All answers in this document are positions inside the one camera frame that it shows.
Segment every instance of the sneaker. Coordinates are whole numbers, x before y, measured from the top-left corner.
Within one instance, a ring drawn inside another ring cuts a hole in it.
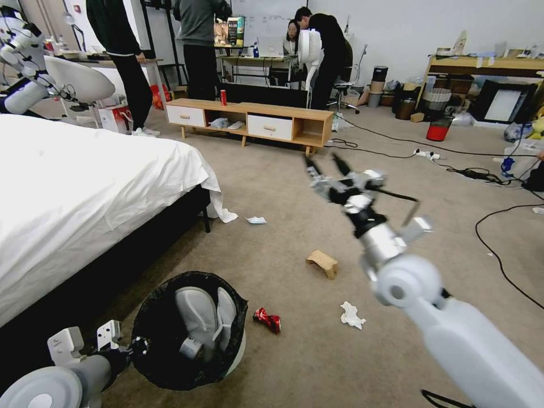
[[[219,338],[219,347],[225,351],[231,340],[231,325],[236,317],[236,305],[234,305],[234,301],[227,291],[221,287],[217,289],[217,297],[217,318],[223,326]]]
[[[176,305],[187,329],[187,336],[201,342],[205,360],[213,357],[218,330],[217,311],[211,296],[204,290],[186,286],[176,291]]]
[[[132,136],[147,136],[147,134],[143,132],[141,127],[139,127],[138,129],[132,131]]]
[[[149,136],[153,136],[153,137],[157,137],[157,136],[160,136],[160,132],[158,130],[151,130],[151,129],[148,129],[144,126],[144,128],[142,129],[143,132]]]

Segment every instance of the black jacket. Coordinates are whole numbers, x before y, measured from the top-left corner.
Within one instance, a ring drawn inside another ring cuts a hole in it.
[[[142,52],[130,27],[123,0],[87,0],[87,18],[109,54],[128,56]]]
[[[310,17],[308,28],[315,29],[321,35],[321,45],[325,57],[342,57],[346,54],[344,33],[338,25],[336,18],[327,14],[313,14]]]

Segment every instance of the red bucket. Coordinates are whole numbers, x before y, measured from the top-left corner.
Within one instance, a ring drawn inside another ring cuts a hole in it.
[[[444,117],[429,124],[427,139],[433,142],[443,142],[452,124],[453,117]]]

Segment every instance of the laptop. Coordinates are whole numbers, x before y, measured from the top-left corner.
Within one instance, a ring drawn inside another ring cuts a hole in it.
[[[258,38],[259,57],[283,57],[283,37]]]

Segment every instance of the floor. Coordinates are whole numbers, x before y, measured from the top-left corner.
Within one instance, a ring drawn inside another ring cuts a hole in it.
[[[427,124],[394,119],[386,108],[363,108],[346,117],[395,137],[423,142]],[[180,128],[152,112],[148,126],[162,137],[180,139]],[[356,128],[335,134],[360,148],[410,155],[417,143],[393,142]],[[430,357],[415,325],[393,307],[378,303],[358,265],[362,248],[340,208],[326,203],[309,187],[301,151],[248,143],[215,135],[189,135],[215,169],[232,223],[216,220],[212,232],[200,225],[184,235],[128,287],[110,308],[108,318],[122,320],[129,336],[139,303],[163,280],[187,270],[213,272],[249,301],[247,348],[239,367],[225,380],[190,392],[161,390],[129,368],[104,392],[104,407],[403,407],[430,406],[421,388],[468,403]],[[495,129],[453,127],[438,146],[500,153],[506,146]],[[382,169],[387,189],[422,201],[421,214],[434,221],[435,232],[411,250],[440,270],[444,286],[478,307],[537,366],[544,369],[544,314],[502,277],[497,259],[478,241],[474,224],[486,214],[519,204],[538,203],[521,189],[497,188],[446,172],[420,157],[391,159],[375,154],[325,148],[314,159],[336,175],[330,153],[342,155],[354,169]],[[457,168],[485,167],[498,172],[492,158],[439,151]],[[399,226],[409,205],[380,197],[376,209]],[[268,224],[244,218],[263,216]],[[530,208],[493,216],[481,233],[500,254],[508,275],[527,293],[544,301],[542,276],[544,218]],[[304,260],[321,249],[338,260],[336,280]],[[363,330],[340,322],[345,300],[367,319]],[[255,323],[259,307],[282,318],[273,334]]]

